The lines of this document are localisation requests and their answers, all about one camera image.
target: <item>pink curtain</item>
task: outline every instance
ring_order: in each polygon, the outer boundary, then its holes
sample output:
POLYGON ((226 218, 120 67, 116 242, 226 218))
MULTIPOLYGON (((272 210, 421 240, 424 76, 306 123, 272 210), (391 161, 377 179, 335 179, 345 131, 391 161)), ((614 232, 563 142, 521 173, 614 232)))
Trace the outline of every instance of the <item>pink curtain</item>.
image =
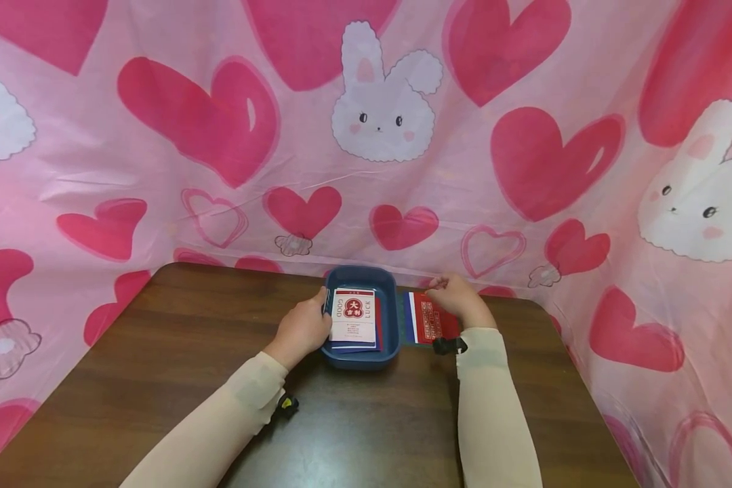
POLYGON ((732 487, 732 0, 0 0, 0 450, 174 261, 536 301, 732 487))

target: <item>blue tray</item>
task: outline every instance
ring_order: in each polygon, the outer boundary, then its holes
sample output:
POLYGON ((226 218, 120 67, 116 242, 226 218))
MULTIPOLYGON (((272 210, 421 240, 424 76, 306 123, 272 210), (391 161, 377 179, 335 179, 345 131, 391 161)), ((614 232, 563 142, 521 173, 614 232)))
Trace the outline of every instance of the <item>blue tray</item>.
POLYGON ((374 289, 377 299, 380 299, 382 324, 382 350, 339 354, 331 349, 331 344, 326 340, 321 348, 325 359, 340 369, 374 371, 386 368, 401 349, 403 329, 403 324, 399 322, 399 297, 393 276, 382 268, 339 266, 331 269, 325 279, 325 287, 328 288, 328 300, 325 302, 325 312, 328 313, 331 313, 333 306, 334 289, 374 289))

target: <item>black clip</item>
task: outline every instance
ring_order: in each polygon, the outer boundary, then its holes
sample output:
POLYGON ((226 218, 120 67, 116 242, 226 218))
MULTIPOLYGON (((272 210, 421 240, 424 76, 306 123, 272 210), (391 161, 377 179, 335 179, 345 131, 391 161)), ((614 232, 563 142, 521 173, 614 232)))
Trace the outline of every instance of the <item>black clip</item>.
POLYGON ((289 420, 298 411, 298 405, 298 400, 294 396, 285 393, 277 402, 277 410, 274 410, 274 414, 289 420))
POLYGON ((452 352, 456 354, 462 354, 465 353, 467 349, 469 349, 469 346, 466 345, 465 341, 461 338, 437 338, 434 339, 434 342, 431 343, 431 345, 434 348, 434 353, 440 356, 444 356, 445 354, 450 354, 452 352))

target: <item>pink cheek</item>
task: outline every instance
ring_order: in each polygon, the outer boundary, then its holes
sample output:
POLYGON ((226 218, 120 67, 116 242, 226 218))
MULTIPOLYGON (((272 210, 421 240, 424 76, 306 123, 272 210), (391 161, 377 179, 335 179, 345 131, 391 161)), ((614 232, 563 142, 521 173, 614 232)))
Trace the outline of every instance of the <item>pink cheek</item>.
POLYGON ((724 231, 719 229, 719 227, 706 227, 705 230, 703 230, 703 237, 706 239, 718 239, 719 237, 724 235, 724 231))

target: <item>arm sleeve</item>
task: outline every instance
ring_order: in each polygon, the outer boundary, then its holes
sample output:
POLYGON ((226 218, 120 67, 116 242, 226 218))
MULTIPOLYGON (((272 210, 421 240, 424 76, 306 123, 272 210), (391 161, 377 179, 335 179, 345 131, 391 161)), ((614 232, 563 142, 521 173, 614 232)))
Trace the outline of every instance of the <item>arm sleeve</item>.
POLYGON ((540 463, 496 329, 466 329, 457 356, 458 443, 467 488, 541 488, 540 463))
POLYGON ((287 370, 260 353, 155 446, 121 488, 216 488, 284 394, 287 370))

